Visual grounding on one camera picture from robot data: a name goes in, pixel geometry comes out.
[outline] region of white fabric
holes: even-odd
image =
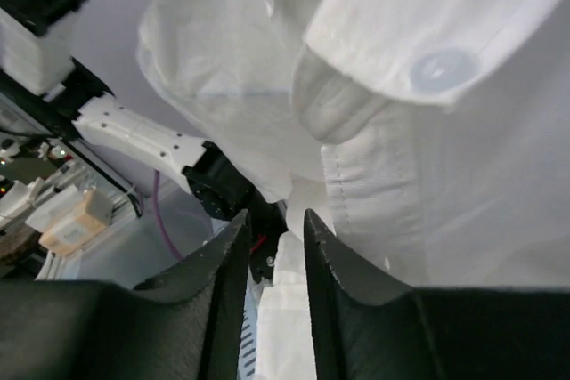
[[[303,248],[307,208],[334,230],[322,183],[295,179],[287,209],[291,231],[280,238],[273,286],[265,288],[257,313],[256,380],[316,380]]]
[[[153,0],[145,76],[289,197],[257,378],[314,378],[306,207],[412,284],[570,283],[568,22],[570,0]]]
[[[338,235],[412,284],[570,284],[568,22],[570,0],[323,0],[292,99]],[[414,75],[448,52],[472,75]]]
[[[314,8],[317,1],[307,4]],[[289,195],[289,174],[323,180],[320,144],[289,107],[291,74],[310,18],[303,5],[152,0],[140,27],[139,63],[158,94],[272,202]]]

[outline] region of white wall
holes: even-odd
[[[105,82],[128,109],[176,131],[199,133],[144,79],[134,54],[138,23],[150,0],[89,0],[77,24],[73,55]],[[152,171],[114,150],[95,148],[142,191],[151,190]]]

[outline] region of purple cable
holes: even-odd
[[[175,247],[175,244],[172,243],[172,240],[170,240],[170,237],[168,236],[167,233],[167,228],[164,227],[164,222],[162,221],[162,216],[160,215],[160,211],[159,211],[159,183],[160,183],[160,172],[159,171],[154,171],[154,185],[152,187],[152,209],[154,211],[154,216],[157,219],[157,225],[159,226],[159,230],[160,230],[160,234],[162,235],[162,238],[164,239],[164,241],[167,243],[167,247],[170,250],[170,252],[172,253],[172,255],[175,257],[175,259],[177,261],[181,261],[184,259],[184,257],[182,257],[182,254],[180,254],[180,251],[178,251],[178,249]]]

